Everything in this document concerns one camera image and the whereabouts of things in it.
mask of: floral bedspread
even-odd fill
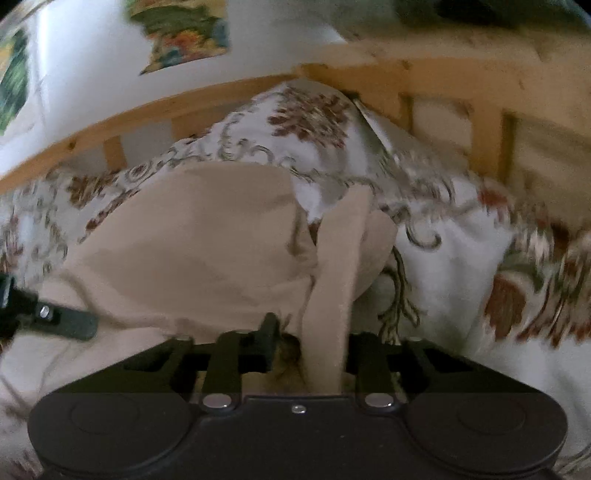
[[[570,425],[557,468],[575,478],[591,462],[591,232],[571,238],[543,206],[437,157],[360,102],[294,80],[143,165],[99,177],[56,170],[3,195],[0,271],[36,289],[69,249],[180,162],[288,169],[312,231],[350,185],[367,184],[400,228],[382,275],[354,305],[353,329],[386,342],[421,335],[552,395]],[[2,468],[29,478],[38,464],[10,375],[0,359],[0,417],[12,419],[0,423],[0,457],[9,459],[0,478]]]

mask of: wooden headboard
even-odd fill
[[[62,140],[0,179],[0,191],[35,178],[73,154],[103,145],[110,168],[125,166],[120,135],[170,119],[173,135],[198,134],[250,97],[294,76],[355,91],[371,109],[413,132],[413,99],[452,99],[465,107],[471,129],[469,166],[505,182],[515,121],[534,119],[591,144],[591,71],[559,64],[516,64],[457,58],[380,60],[357,66],[305,64],[278,75],[206,87],[158,100]]]

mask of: metal screw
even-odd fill
[[[42,319],[46,319],[47,317],[49,317],[49,307],[47,305],[44,305],[43,307],[41,307],[41,310],[39,310],[39,316]]]
[[[228,408],[232,405],[232,397],[225,393],[210,393],[203,399],[203,405],[207,408]]]
[[[365,403],[372,408],[388,408],[394,405],[394,399],[387,393],[370,393],[365,397]]]
[[[291,412],[295,413],[296,415],[301,415],[303,413],[306,413],[306,407],[303,405],[292,405]]]

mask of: white fabric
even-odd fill
[[[316,102],[322,103],[319,95],[324,95],[336,96],[346,103],[347,121],[339,124],[345,134],[342,147],[322,138],[310,140],[305,128],[277,135],[278,128],[286,124],[281,120],[272,123],[269,119],[284,115],[277,110],[282,108],[288,87],[307,92]],[[392,306],[392,298],[403,286],[404,296],[389,313],[391,317],[401,318],[400,335],[425,336],[552,395],[570,420],[563,455],[580,452],[591,443],[591,375],[586,371],[591,365],[591,344],[566,342],[560,349],[551,350],[535,339],[526,343],[510,339],[494,341],[482,312],[513,230],[499,225],[495,212],[488,212],[481,204],[482,182],[446,171],[437,164],[432,151],[420,151],[412,141],[408,145],[412,144],[415,150],[398,149],[404,143],[400,139],[408,135],[388,121],[364,113],[365,116],[342,94],[327,86],[295,80],[256,97],[214,125],[205,137],[176,143],[174,156],[191,161],[257,162],[289,168],[296,198],[308,212],[310,222],[321,219],[343,196],[348,185],[370,184],[376,193],[376,205],[400,226],[396,242],[400,258],[392,255],[388,260],[392,274],[381,275],[356,302],[353,328],[378,332],[382,327],[378,317]],[[333,114],[339,123],[339,113]],[[322,116],[324,110],[311,106],[309,115]],[[320,127],[330,131],[330,126]],[[384,147],[391,154],[385,166]],[[425,192],[433,192],[433,198],[409,193],[409,183],[414,188],[422,186]],[[440,245],[425,248],[434,245],[437,236]],[[407,321],[407,314],[412,317],[415,311],[413,307],[420,311],[418,328]],[[149,331],[143,339],[134,337],[122,355],[156,343],[154,335]],[[125,341],[123,334],[120,340]],[[34,395],[39,385],[38,380],[32,379],[43,376],[43,369],[60,355],[65,341],[19,335],[0,361],[3,382],[0,398],[5,405],[18,407],[22,404],[21,395],[25,398]],[[47,353],[42,365],[26,361],[32,351]],[[0,438],[5,443],[17,442],[23,433],[15,431],[14,437]]]

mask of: beige fabric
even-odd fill
[[[303,319],[304,378],[314,393],[337,394],[372,193],[353,186],[318,230],[318,278]]]
[[[352,187],[324,217],[315,247],[285,170],[180,167],[117,208],[44,283],[42,297],[93,309],[102,321],[95,339],[67,349],[68,363],[42,390],[168,335],[207,343],[256,329],[266,312],[289,320],[287,331],[302,340],[307,388],[338,389],[356,289],[379,274],[396,234],[370,203],[368,187]],[[131,332],[126,352],[119,340]]]

